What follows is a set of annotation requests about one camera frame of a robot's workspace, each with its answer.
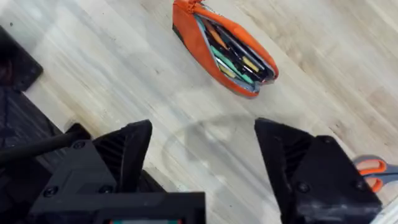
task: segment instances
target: black pen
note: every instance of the black pen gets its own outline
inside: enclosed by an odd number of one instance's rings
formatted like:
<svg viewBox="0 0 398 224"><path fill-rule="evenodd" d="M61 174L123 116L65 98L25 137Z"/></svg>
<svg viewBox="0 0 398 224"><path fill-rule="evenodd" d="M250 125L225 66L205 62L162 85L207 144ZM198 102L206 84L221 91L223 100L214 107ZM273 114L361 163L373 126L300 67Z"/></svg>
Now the black pen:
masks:
<svg viewBox="0 0 398 224"><path fill-rule="evenodd" d="M238 40L233 37L232 34L230 34L227 30L224 29L224 27L221 27L219 25L215 25L216 29L218 32L220 32L223 36L227 37L228 40L231 41L233 45L235 45L255 66L261 68L261 70L266 69L258 60L256 60L252 54L249 53L249 50L246 50L245 47L238 42Z"/></svg>

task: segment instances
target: pen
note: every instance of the pen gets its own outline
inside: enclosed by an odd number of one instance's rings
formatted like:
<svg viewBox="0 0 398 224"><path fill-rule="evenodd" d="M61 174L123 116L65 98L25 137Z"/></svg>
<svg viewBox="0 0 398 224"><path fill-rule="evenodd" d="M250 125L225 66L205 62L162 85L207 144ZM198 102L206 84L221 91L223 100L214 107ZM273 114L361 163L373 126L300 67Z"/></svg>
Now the pen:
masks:
<svg viewBox="0 0 398 224"><path fill-rule="evenodd" d="M255 65L253 65L253 63L252 63L246 56L243 56L242 61L243 61L246 65L248 65L249 67L251 67L254 71L256 71L256 72L259 71L259 68L257 68Z"/></svg>
<svg viewBox="0 0 398 224"><path fill-rule="evenodd" d="M216 60L218 62L218 66L219 66L220 70L223 73L227 74L227 76L229 76L231 78L236 78L236 74L230 68L228 68L228 66L226 66L226 64L224 64L224 62L221 59L216 58Z"/></svg>
<svg viewBox="0 0 398 224"><path fill-rule="evenodd" d="M244 48L243 45L241 45L236 39L235 37L232 36L232 34L229 34L226 30L224 30L223 27L220 27L218 25L216 25L216 29L218 30L218 32L220 32L221 34L223 34L225 37L228 38L228 40L231 41L231 43L233 45L235 45L252 63L254 63L257 67L261 68L262 70L265 69L265 67L263 65L261 65L249 52L248 50L246 50Z"/></svg>
<svg viewBox="0 0 398 224"><path fill-rule="evenodd" d="M201 19L202 22L204 23L207 31L213 36L213 38L219 43L221 46L223 46L225 49L227 49L225 43L221 39L220 35L218 35L217 31L214 29L214 27L204 18Z"/></svg>
<svg viewBox="0 0 398 224"><path fill-rule="evenodd" d="M219 52L215 47L210 46L211 47L211 51L213 51L214 55L218 58L220 58L230 69L232 69L232 71L234 71L236 74L238 74L244 81L253 84L253 81L251 80L250 77L248 77L246 74L242 74L238 71L238 69L236 69L236 67L234 66L234 64L228 59L226 58L221 52Z"/></svg>
<svg viewBox="0 0 398 224"><path fill-rule="evenodd" d="M209 33L206 32L206 36L209 40L210 45L212 45L218 51L220 51L222 54L224 54L224 56L227 56L228 59L230 59L233 62L236 69L238 69L238 71L240 71L241 73L245 73L250 78L252 78L256 81L262 82L264 80L256 72L254 72L251 68L247 67L243 63L240 55L238 53L236 53L232 48L229 48L229 50L225 50L220 44L218 44L215 40L213 40L212 36Z"/></svg>

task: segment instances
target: green pen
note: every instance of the green pen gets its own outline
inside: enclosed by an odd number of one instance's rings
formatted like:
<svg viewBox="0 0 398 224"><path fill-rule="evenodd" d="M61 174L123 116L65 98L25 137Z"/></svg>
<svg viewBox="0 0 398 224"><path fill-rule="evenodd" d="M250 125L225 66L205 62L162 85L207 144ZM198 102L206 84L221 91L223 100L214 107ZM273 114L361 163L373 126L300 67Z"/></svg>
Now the green pen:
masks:
<svg viewBox="0 0 398 224"><path fill-rule="evenodd" d="M251 80L250 77L248 77L246 74L242 74L238 71L238 69L236 69L236 67L234 66L234 64L228 59L226 58L221 52L219 52L215 47L213 47L212 45L211 47L211 51L213 52L213 54L218 57L219 59L221 59L225 64L227 64L227 66L232 69L232 71L234 71L236 74L238 74L244 81L253 84L253 80Z"/></svg>

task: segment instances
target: bolt head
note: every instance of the bolt head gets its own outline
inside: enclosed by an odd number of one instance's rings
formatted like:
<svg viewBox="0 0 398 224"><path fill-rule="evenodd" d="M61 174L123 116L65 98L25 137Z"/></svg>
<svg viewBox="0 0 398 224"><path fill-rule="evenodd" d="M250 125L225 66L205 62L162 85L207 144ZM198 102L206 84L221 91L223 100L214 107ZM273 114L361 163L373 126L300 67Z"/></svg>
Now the bolt head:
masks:
<svg viewBox="0 0 398 224"><path fill-rule="evenodd" d="M44 190L43 196L47 197L47 198L53 197L54 195L57 194L57 192L58 192L58 187L57 186L49 187L49 188Z"/></svg>
<svg viewBox="0 0 398 224"><path fill-rule="evenodd" d="M304 182L298 182L296 188L301 193L307 193L311 190L310 186Z"/></svg>
<svg viewBox="0 0 398 224"><path fill-rule="evenodd" d="M112 192L113 192L113 187L110 185L104 185L98 190L98 193L100 194L110 194Z"/></svg>
<svg viewBox="0 0 398 224"><path fill-rule="evenodd" d="M81 149L81 148L83 148L85 145L86 145L85 142L79 141L79 142L76 142L76 143L73 145L73 148L74 148L74 149Z"/></svg>

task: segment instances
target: black 3d-printed part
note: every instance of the black 3d-printed part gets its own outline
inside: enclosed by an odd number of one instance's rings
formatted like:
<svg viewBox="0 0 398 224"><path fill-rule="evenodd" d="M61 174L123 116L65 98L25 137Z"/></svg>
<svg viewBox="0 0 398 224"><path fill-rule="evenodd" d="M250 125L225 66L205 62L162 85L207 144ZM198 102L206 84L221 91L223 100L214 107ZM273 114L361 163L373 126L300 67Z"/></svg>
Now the black 3d-printed part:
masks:
<svg viewBox="0 0 398 224"><path fill-rule="evenodd" d="M381 202L330 136L257 119L257 138L283 224L370 223Z"/></svg>
<svg viewBox="0 0 398 224"><path fill-rule="evenodd" d="M119 131L93 141L95 148L118 183L119 192L163 191L152 178L141 177L142 166L152 135L149 120L129 124Z"/></svg>

